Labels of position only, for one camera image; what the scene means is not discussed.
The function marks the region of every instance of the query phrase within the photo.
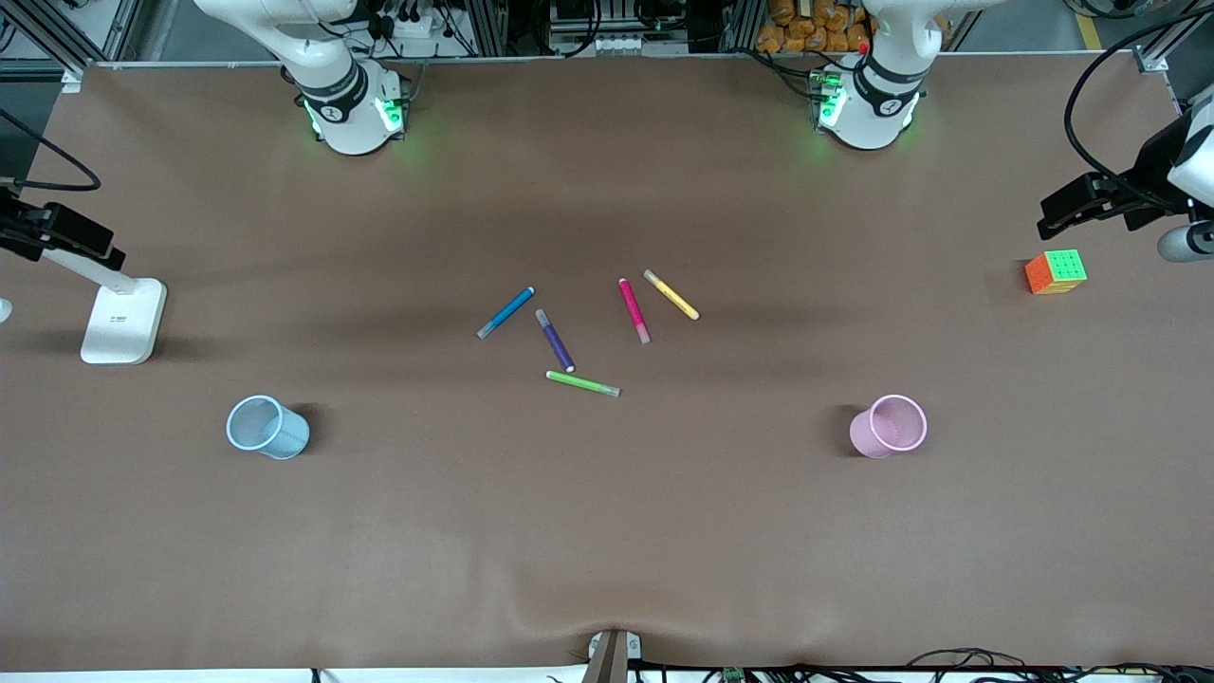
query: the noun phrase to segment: rubik's cube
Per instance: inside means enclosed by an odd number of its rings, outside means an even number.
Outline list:
[[[1074,249],[1045,251],[1028,261],[1025,274],[1028,275],[1028,289],[1033,294],[1061,294],[1088,279],[1079,251]]]

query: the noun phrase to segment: white stand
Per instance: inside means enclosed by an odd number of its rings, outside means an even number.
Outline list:
[[[47,249],[42,255],[101,285],[85,328],[80,360],[101,366],[130,366],[148,360],[169,294],[164,283],[151,277],[127,277],[62,249]]]

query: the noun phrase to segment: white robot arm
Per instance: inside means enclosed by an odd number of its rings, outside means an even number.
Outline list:
[[[408,102],[401,75],[371,59],[356,59],[339,39],[283,33],[287,24],[316,25],[348,17],[356,0],[194,0],[198,7],[261,42],[278,57],[304,93],[317,135],[342,154],[365,154],[404,131]]]
[[[818,125],[857,149],[880,149],[894,142],[910,125],[919,85],[940,53],[943,35],[936,16],[1002,1],[864,0],[879,24],[872,50],[844,57],[843,67],[826,68],[839,78],[817,104]]]

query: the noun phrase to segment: blue marker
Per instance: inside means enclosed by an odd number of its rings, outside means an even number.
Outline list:
[[[482,326],[481,331],[477,331],[476,335],[480,336],[481,338],[488,336],[490,331],[497,329],[499,324],[506,321],[506,318],[515,314],[515,311],[523,307],[523,303],[526,303],[527,300],[534,295],[535,295],[534,286],[528,286],[527,289],[520,291],[518,295],[511,298],[510,302],[506,303],[504,308],[498,311],[498,314],[493,315],[493,319],[484,323],[484,326]]]

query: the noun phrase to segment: yellow marker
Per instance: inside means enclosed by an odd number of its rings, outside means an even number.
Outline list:
[[[670,298],[671,303],[679,306],[680,311],[687,313],[687,317],[690,317],[691,319],[699,319],[699,311],[693,308],[691,303],[688,303],[686,298],[680,296],[677,291],[671,289],[669,284],[662,281],[662,278],[653,274],[652,269],[645,271],[645,279],[648,279],[651,284],[657,286],[658,291],[662,291],[663,296]]]

